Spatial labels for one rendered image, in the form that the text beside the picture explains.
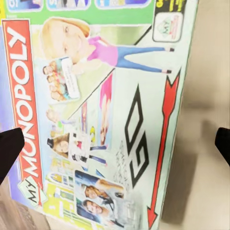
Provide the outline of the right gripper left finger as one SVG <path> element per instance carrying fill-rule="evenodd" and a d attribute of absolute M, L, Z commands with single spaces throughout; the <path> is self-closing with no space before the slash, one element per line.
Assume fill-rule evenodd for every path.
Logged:
<path fill-rule="evenodd" d="M 22 129 L 0 132 L 0 185 L 25 146 Z"/>

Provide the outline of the board game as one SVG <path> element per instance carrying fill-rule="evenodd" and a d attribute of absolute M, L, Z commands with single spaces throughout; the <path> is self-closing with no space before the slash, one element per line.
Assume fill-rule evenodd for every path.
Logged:
<path fill-rule="evenodd" d="M 199 0 L 0 0 L 11 199 L 76 230 L 159 230 Z"/>

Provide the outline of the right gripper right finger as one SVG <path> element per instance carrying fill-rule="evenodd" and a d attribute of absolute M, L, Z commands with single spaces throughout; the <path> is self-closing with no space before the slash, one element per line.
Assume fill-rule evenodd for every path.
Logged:
<path fill-rule="evenodd" d="M 215 145 L 230 166 L 230 129 L 223 127 L 218 129 Z"/>

